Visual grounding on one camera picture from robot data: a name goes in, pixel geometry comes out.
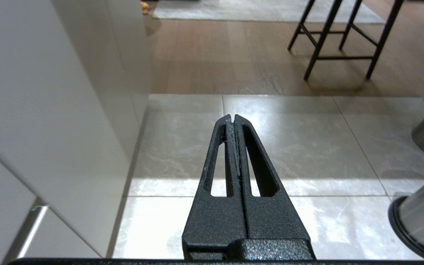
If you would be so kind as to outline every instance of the small orange object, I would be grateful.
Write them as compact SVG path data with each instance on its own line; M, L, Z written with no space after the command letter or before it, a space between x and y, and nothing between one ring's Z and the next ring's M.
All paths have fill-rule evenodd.
M141 1L140 4L142 5L142 14L148 15L148 9L150 9L150 6L143 1Z

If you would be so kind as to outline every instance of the wooden floor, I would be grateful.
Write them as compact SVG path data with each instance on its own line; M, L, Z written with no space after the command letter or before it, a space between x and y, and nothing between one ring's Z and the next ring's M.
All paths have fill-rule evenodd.
M365 0L387 18L393 0ZM154 20L145 16L155 79L153 93L424 96L424 1L406 0L370 81L369 61L317 61L303 80L313 52L301 35L286 49L296 24ZM322 25L309 25L320 29ZM343 29L344 25L335 25ZM378 39L381 25L362 25ZM330 35L322 54L337 55L340 35ZM374 46L350 33L347 55L370 55Z

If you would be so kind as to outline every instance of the stool leg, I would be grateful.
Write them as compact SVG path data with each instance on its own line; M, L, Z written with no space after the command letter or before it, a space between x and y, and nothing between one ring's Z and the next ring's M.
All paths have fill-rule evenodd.
M323 31L320 35L320 39L318 40L317 46L315 47L315 51L313 52L312 58L310 59L310 63L308 64L307 71L303 77L303 80L308 80L310 73L312 72L313 65L315 65L316 60L318 59L318 55L320 54L320 50L322 50L323 43L325 42L326 37L328 36L328 32L330 32L331 25L333 24L333 20L335 20L336 13L338 13L338 9L340 9L341 2L343 0L335 0L330 10L330 14L326 19L325 26L323 27Z
M307 7L305 7L305 11L303 12L303 15L302 15L302 18L299 22L299 25L297 26L297 29L294 32L294 35L292 36L291 42L289 43L289 46L287 47L288 51L290 51L292 49L294 42L296 42L296 39L299 36L299 32L301 30L301 25L303 25L305 23L305 20L307 19L307 16L310 13L310 10L312 9L313 3L315 3L315 0L309 0L308 1Z
M343 38L341 39L341 42L340 42L340 46L338 47L338 49L340 50L343 50L343 45L345 44L346 38L348 37L348 34L350 33L351 25L353 24L354 19L356 18L356 15L358 14L358 10L359 10L359 7L361 6L361 3L362 3L362 0L357 0L356 3L354 4L353 12L351 13L350 20L348 21L348 24L346 25L346 29L343 33Z
M375 50L374 57L372 58L372 61L371 61L371 65L369 66L369 70L367 71L367 74L365 76L366 79L371 78L375 65L377 64L377 61L379 60L379 56L382 53L382 49L384 48L385 42L387 41L387 38L389 37L390 30L392 29L392 26L395 22L395 19L397 18L400 8L402 8L403 1L404 0L395 0L394 2L392 11L390 11L389 18L387 19L387 23L385 24L384 31L382 31L379 44L377 44L377 49Z

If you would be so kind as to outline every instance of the gray rug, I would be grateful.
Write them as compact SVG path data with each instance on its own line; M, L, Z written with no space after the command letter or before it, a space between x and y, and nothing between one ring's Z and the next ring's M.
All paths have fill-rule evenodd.
M333 0L317 0L308 22L325 22ZM347 22L354 0L344 0L335 22ZM160 0L154 18L161 20L227 20L299 22L307 0ZM384 20L362 4L356 23L378 24Z

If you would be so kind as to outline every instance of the floor tile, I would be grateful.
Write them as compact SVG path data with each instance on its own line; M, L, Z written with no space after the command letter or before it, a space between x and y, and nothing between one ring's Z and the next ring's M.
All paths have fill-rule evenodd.
M291 196L385 195L330 97L224 96L256 129Z
M113 258L183 259L193 198L128 197Z
M411 130L424 118L419 98L335 97L338 107L389 195L424 185L424 153Z
M387 197L291 198L317 259L422 259L395 235Z
M128 195L194 196L222 109L222 96L152 95ZM218 178L224 165L220 152Z

